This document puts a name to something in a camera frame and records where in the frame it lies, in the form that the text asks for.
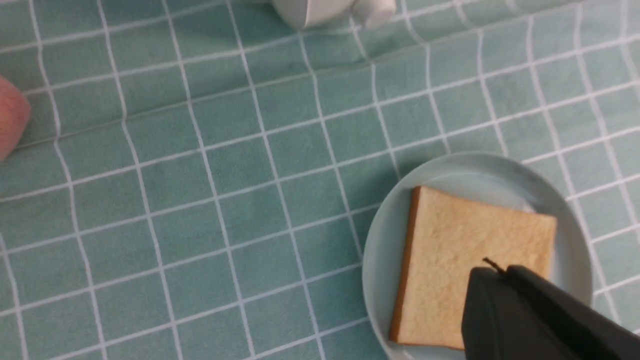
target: white object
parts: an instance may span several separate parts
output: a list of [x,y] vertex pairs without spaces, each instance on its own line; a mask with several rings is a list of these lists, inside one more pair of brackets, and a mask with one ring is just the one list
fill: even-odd
[[317,26],[351,11],[365,28],[386,23],[396,13],[396,0],[273,0],[280,16],[294,29]]

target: white plate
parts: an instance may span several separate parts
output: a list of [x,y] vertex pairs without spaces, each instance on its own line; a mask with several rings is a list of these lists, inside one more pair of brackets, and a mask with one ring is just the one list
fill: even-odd
[[404,177],[387,195],[369,229],[362,265],[364,299],[371,325],[391,360],[465,358],[462,351],[402,346],[388,340],[402,266],[410,193],[418,185],[471,200],[555,216],[558,225],[551,281],[591,305],[589,250],[578,221],[562,195],[532,170],[500,156],[481,153],[444,156]]

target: black device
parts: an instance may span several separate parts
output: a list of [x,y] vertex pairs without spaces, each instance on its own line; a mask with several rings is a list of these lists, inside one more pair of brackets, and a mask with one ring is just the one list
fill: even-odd
[[474,268],[462,319],[467,360],[640,360],[640,337],[520,265]]

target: slice of bread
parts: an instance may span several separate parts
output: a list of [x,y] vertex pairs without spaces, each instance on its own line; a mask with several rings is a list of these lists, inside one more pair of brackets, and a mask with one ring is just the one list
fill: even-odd
[[556,218],[413,189],[402,277],[389,339],[464,349],[462,313],[469,272],[524,265],[548,279]]

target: grid pattern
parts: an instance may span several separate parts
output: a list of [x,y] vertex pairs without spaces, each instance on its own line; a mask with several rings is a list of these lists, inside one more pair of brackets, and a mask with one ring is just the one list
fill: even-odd
[[372,216],[467,150],[566,196],[594,307],[640,331],[640,8],[555,5],[402,0],[378,30],[293,33],[263,3],[0,1],[0,74],[34,113],[0,165],[0,357],[383,359]]

